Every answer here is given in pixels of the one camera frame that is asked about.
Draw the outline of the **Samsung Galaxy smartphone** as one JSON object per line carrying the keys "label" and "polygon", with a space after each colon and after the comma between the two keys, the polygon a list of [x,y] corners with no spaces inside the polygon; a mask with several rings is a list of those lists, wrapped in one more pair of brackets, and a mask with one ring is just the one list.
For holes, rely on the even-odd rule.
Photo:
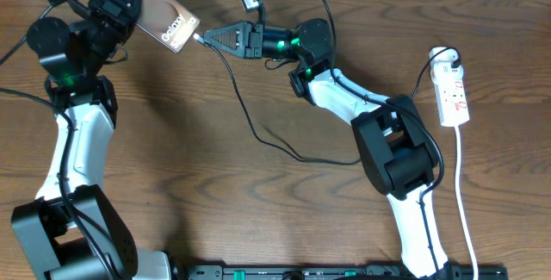
{"label": "Samsung Galaxy smartphone", "polygon": [[141,0],[136,24],[173,53],[180,53],[200,21],[176,0]]}

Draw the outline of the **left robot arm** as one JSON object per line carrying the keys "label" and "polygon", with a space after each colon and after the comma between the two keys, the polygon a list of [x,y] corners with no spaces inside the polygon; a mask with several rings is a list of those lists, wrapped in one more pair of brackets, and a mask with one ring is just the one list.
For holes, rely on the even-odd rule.
{"label": "left robot arm", "polygon": [[79,16],[69,24],[43,13],[23,37],[46,70],[43,103],[58,137],[35,199],[17,206],[11,226],[39,279],[176,279],[178,264],[136,246],[103,191],[108,144],[118,105],[101,74],[116,63],[138,24],[142,0],[47,0]]}

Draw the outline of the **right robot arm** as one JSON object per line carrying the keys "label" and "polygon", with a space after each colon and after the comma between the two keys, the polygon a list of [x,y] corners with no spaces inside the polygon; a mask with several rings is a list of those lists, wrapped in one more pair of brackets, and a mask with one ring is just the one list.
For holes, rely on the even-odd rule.
{"label": "right robot arm", "polygon": [[432,207],[443,156],[410,97],[377,95],[346,78],[332,64],[331,30],[324,19],[294,29],[237,22],[195,39],[240,59],[298,61],[289,74],[295,95],[351,126],[369,182],[391,204],[403,265],[417,278],[443,274],[448,257]]}

